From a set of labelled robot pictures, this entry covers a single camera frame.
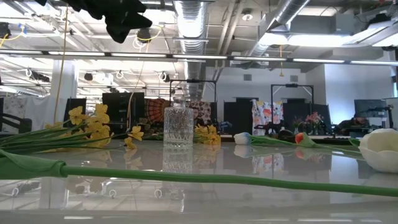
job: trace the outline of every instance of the ceiling duct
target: ceiling duct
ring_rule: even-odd
[[[261,23],[265,23],[265,29],[262,36],[255,46],[248,52],[246,56],[260,57],[268,49],[268,39],[270,37],[268,31],[290,23],[295,16],[310,2],[310,0],[281,0],[275,11],[263,18]],[[289,31],[288,27],[283,27],[281,31]]]
[[[177,25],[179,36],[183,38],[205,38],[207,3],[200,1],[175,1],[175,10],[178,14]],[[205,42],[200,40],[181,40],[181,49],[184,54],[203,55]],[[185,79],[204,80],[206,78],[205,64],[202,62],[185,62]],[[186,93],[193,100],[201,98],[203,84],[187,84]]]

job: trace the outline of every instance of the flower stem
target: flower stem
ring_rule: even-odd
[[[62,175],[84,175],[95,177],[117,177],[126,179],[157,180],[170,182],[217,183],[217,184],[248,184],[267,187],[279,187],[295,190],[317,190],[328,192],[343,192],[352,194],[379,195],[398,197],[398,189],[385,187],[369,187],[346,184],[321,184],[274,180],[260,177],[244,177],[236,175],[205,175],[205,174],[173,174],[166,172],[148,172],[137,170],[117,170],[92,167],[63,166]]]

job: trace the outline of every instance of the white wall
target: white wall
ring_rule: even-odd
[[[212,78],[214,68],[206,69],[207,79]],[[252,81],[243,81],[243,74],[251,74]],[[268,71],[268,69],[225,68],[217,83],[217,117],[224,118],[224,102],[235,102],[237,97],[258,97],[261,101],[271,102],[271,84],[287,84],[291,75],[298,75],[297,84],[306,84],[305,74],[299,69],[284,69],[284,77],[280,76],[280,69]],[[214,102],[214,92],[208,86],[205,87],[203,99]],[[306,98],[310,101],[310,95],[302,88],[282,87],[275,95],[274,101],[284,98]]]
[[[314,86],[314,102],[317,104],[326,104],[326,86],[325,86],[325,66],[319,65],[305,74],[308,85]]]
[[[388,54],[378,60],[388,61]],[[355,114],[354,100],[393,96],[391,68],[369,65],[321,65],[306,73],[314,85],[315,102],[329,105],[331,122],[338,124]]]

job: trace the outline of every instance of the black chair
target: black chair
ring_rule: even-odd
[[[19,124],[15,123],[13,121],[10,121],[7,118],[14,119],[14,120],[18,121]],[[32,131],[32,120],[28,119],[28,118],[18,118],[17,116],[14,116],[11,114],[0,113],[0,123],[1,123],[1,126],[2,126],[2,124],[7,124],[13,128],[17,128],[19,134]],[[1,133],[0,138],[4,137],[4,136],[9,136],[10,134],[13,134],[13,133],[9,133],[9,134]]]

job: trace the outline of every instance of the glass bottle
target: glass bottle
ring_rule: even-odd
[[[193,145],[193,109],[185,106],[185,98],[176,96],[173,106],[164,111],[165,147],[189,147]]]

